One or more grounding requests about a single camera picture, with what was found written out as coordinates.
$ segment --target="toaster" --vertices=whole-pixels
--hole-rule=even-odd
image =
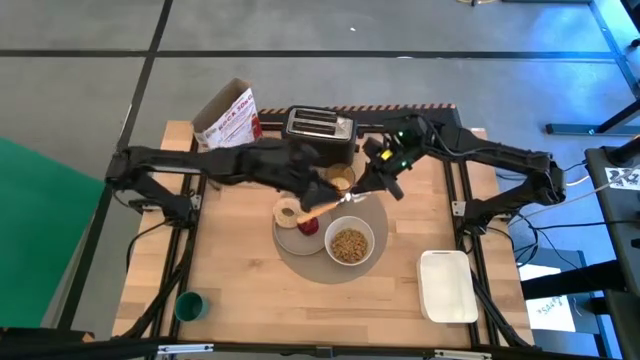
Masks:
[[[320,155],[313,165],[351,165],[356,150],[357,123],[335,111],[292,106],[287,111],[282,138],[308,144]]]

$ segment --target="gray floor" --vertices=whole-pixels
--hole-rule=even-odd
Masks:
[[[623,48],[637,32],[616,0],[597,2]],[[0,49],[145,49],[161,7],[161,0],[0,0]],[[496,2],[472,9],[454,0],[181,0],[161,49],[608,51],[585,5]],[[634,70],[637,56],[630,52]],[[140,59],[0,58],[0,134],[101,178],[141,65]],[[561,167],[581,161],[586,148],[624,139],[551,137],[544,124],[600,123],[633,101],[612,61],[159,59],[131,143],[159,145],[167,120],[191,119],[234,76],[253,83],[259,107],[456,103],[466,126],[551,151]],[[568,178],[583,175],[576,169]],[[587,181],[568,195],[591,189]],[[533,220],[599,219],[591,197]],[[75,328],[110,335],[138,221],[112,204]],[[512,229],[517,244],[531,242],[520,225]],[[614,256],[604,228],[549,235],[559,248],[583,250],[589,263]]]

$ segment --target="metal clamp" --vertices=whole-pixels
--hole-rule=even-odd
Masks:
[[[435,357],[452,360],[491,360],[491,354],[489,353],[437,349],[435,351]]]
[[[464,216],[464,209],[467,206],[466,201],[452,201],[451,210],[454,216]]]
[[[213,352],[213,344],[159,345],[158,355]]]
[[[316,357],[331,359],[333,357],[333,348],[331,346],[316,346]]]
[[[193,207],[193,210],[200,210],[200,207],[202,206],[202,196],[191,196],[191,206]]]

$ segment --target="toaster slot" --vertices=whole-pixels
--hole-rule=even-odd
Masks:
[[[303,121],[295,121],[293,124],[291,124],[291,130],[295,132],[310,132],[324,135],[334,135],[336,131],[333,126],[325,126]]]
[[[295,114],[296,118],[301,120],[314,120],[314,121],[323,121],[328,123],[335,124],[338,121],[338,116],[335,113],[323,113],[316,111],[307,111],[307,110],[296,110]]]

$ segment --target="green backdrop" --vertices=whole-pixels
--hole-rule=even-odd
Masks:
[[[104,184],[0,138],[0,327],[39,327]]]

